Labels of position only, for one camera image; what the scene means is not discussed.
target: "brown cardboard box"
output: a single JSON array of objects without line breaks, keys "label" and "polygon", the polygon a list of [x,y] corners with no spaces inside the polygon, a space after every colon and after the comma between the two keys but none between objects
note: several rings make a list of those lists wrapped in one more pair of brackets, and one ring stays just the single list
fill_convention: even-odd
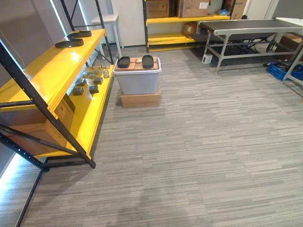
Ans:
[{"label": "brown cardboard box", "polygon": [[161,92],[156,94],[121,95],[123,107],[157,107],[160,105]]},{"label": "brown cardboard box", "polygon": [[147,18],[169,17],[169,0],[147,0]]},{"label": "brown cardboard box", "polygon": [[209,0],[179,0],[178,17],[207,16]]},{"label": "brown cardboard box", "polygon": [[[74,111],[75,106],[67,95],[64,96],[55,109],[55,113],[58,115],[60,121],[68,129],[71,127]],[[37,108],[4,112],[0,114],[0,118],[2,122],[15,130],[38,137],[56,145],[63,147],[66,146],[67,140]],[[12,134],[7,134],[7,136],[34,156],[56,151],[56,149],[29,141],[20,136]]]},{"label": "brown cardboard box", "polygon": [[224,9],[230,12],[231,20],[239,20],[242,19],[246,3],[247,0],[226,0]]},{"label": "brown cardboard box", "polygon": [[[284,46],[296,50],[300,42],[302,41],[302,38],[297,35],[284,35],[282,36],[280,43]],[[287,52],[288,50],[284,49],[283,47],[277,46],[275,52]],[[290,59],[292,55],[278,55],[277,58],[284,60],[284,59]]]},{"label": "brown cardboard box", "polygon": [[197,32],[197,22],[188,22],[183,25],[182,34],[187,38],[190,38],[189,34],[195,34]]}]

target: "metal table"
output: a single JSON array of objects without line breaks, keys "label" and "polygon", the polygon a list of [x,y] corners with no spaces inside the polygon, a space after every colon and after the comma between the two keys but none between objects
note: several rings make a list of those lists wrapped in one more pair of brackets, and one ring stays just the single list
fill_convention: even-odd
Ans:
[{"label": "metal table", "polygon": [[[281,21],[279,19],[271,20],[224,20],[224,21],[199,21],[199,26],[207,29],[208,37],[206,41],[206,47],[204,54],[207,50],[212,52],[219,58],[216,74],[220,69],[221,62],[224,59],[232,58],[246,58],[246,57],[259,57],[259,56],[272,56],[272,55],[290,55],[294,56],[299,52],[303,42],[298,45],[298,48],[294,51],[290,48],[276,42],[276,36],[278,33],[300,33],[303,29],[302,26]],[[271,41],[261,40],[257,42],[240,42],[240,43],[229,43],[231,35],[245,34],[248,39],[250,34],[263,34],[263,33],[275,33]],[[210,38],[215,35],[220,39],[223,44],[209,44]],[[252,44],[269,44],[266,53],[249,53],[249,54],[238,54],[238,55],[224,55],[225,49],[230,45],[252,45]],[[268,52],[274,45],[281,46],[288,50],[288,52]],[[218,53],[213,47],[222,46],[221,53]]]}]

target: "gray carpet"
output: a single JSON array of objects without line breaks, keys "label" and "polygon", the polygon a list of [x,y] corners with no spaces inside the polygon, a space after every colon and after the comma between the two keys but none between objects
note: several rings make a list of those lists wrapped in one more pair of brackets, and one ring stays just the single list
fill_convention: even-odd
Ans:
[{"label": "gray carpet", "polygon": [[115,80],[96,169],[44,174],[23,226],[301,227],[302,98],[261,63],[215,76],[198,50],[152,54],[160,107],[122,108]]}]

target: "gray wall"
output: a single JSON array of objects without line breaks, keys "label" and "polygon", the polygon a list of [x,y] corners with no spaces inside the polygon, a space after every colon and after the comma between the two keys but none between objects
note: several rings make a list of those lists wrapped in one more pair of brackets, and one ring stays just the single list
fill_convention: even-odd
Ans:
[{"label": "gray wall", "polygon": [[273,17],[303,18],[303,0],[280,0]]}]

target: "yellow shelf board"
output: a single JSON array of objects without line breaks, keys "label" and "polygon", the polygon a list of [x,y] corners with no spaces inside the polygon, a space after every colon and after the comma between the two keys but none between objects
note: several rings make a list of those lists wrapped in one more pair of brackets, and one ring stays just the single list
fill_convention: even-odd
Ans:
[{"label": "yellow shelf board", "polygon": [[149,52],[184,50],[184,49],[197,48],[197,47],[201,47],[201,45],[187,45],[187,46],[150,48]]},{"label": "yellow shelf board", "polygon": [[171,41],[171,40],[193,40],[191,38],[187,38],[182,33],[168,33],[168,34],[151,34],[148,35],[148,42],[162,42],[162,41]]},{"label": "yellow shelf board", "polygon": [[200,21],[200,20],[229,20],[229,16],[221,15],[209,15],[205,17],[161,17],[161,18],[150,18],[146,20],[147,24],[159,24],[159,23],[173,23],[173,22],[189,22],[189,21]]},{"label": "yellow shelf board", "polygon": [[148,45],[193,43],[194,39],[187,38],[182,33],[153,34],[148,37]]},{"label": "yellow shelf board", "polygon": [[[71,134],[76,138],[78,143],[84,148],[87,156],[91,158],[90,150],[93,144],[100,117],[105,105],[105,100],[108,94],[110,82],[113,78],[112,71],[113,65],[110,66],[109,74],[110,77],[103,78],[103,83],[98,85],[99,92],[91,94],[89,92],[89,86],[94,85],[93,79],[87,79],[89,85],[85,85],[84,92],[81,96],[74,96],[70,94],[70,99],[75,105],[75,113],[71,123]],[[75,148],[71,144],[67,144],[66,148]],[[64,151],[55,151],[52,153],[41,154],[36,157],[54,157],[54,156],[65,156],[69,153]]]},{"label": "yellow shelf board", "polygon": [[[23,70],[50,110],[54,111],[60,103],[85,62],[100,43],[105,30],[93,30],[91,33],[92,36],[82,38],[84,41],[82,46],[70,48],[52,46]],[[0,103],[27,100],[30,100],[29,97],[13,79],[0,88]],[[6,107],[1,110],[17,110],[23,107],[25,106]]]}]

